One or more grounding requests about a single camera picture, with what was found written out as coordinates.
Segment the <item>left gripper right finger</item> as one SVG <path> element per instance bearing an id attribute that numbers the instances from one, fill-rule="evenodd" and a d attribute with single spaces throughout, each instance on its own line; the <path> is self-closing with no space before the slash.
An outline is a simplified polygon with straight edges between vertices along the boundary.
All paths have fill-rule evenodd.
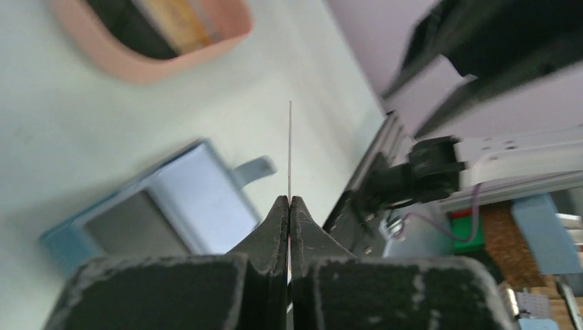
<path id="1" fill-rule="evenodd" d="M 518 328 L 472 258 L 358 258 L 300 197 L 289 207 L 289 237 L 295 329 Z"/>

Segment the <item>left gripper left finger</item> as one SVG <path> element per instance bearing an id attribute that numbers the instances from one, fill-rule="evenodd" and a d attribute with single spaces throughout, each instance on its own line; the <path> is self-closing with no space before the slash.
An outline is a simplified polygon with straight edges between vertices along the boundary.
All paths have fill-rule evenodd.
<path id="1" fill-rule="evenodd" d="M 223 255 L 96 258 L 66 282 L 46 329 L 284 329 L 289 200 Z"/>

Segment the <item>blue card holder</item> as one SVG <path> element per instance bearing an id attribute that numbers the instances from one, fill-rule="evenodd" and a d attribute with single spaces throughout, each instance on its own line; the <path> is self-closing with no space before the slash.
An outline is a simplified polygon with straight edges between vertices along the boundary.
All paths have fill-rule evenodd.
<path id="1" fill-rule="evenodd" d="M 200 140 L 39 240 L 66 274 L 106 255 L 224 254 L 261 222 L 244 187 L 275 172 L 266 155 L 230 168 Z"/>

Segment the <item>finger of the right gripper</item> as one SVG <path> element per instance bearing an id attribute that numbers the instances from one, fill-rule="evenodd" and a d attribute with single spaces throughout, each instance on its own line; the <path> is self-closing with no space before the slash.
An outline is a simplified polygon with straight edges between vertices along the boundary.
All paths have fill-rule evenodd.
<path id="1" fill-rule="evenodd" d="M 388 100 L 439 56 L 466 78 L 415 131 L 424 137 L 472 107 L 582 61 L 581 1 L 439 1 L 416 22 Z"/>

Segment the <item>dark card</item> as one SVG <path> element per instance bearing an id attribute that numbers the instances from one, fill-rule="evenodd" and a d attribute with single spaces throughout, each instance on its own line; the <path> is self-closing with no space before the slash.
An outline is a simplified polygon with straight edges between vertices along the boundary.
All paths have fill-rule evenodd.
<path id="1" fill-rule="evenodd" d="M 111 255 L 170 256 L 190 253 L 173 226 L 145 192 L 118 203 L 84 228 Z"/>

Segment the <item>red white card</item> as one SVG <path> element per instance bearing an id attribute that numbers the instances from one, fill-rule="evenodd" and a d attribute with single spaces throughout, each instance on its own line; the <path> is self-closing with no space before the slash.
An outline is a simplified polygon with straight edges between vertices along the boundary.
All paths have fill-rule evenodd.
<path id="1" fill-rule="evenodd" d="M 287 149 L 287 200 L 291 210 L 292 205 L 292 101 L 289 101 L 288 108 L 288 149 Z M 291 256 L 291 222 L 288 221 L 288 238 L 287 238 L 287 285 L 292 283 L 292 256 Z"/>

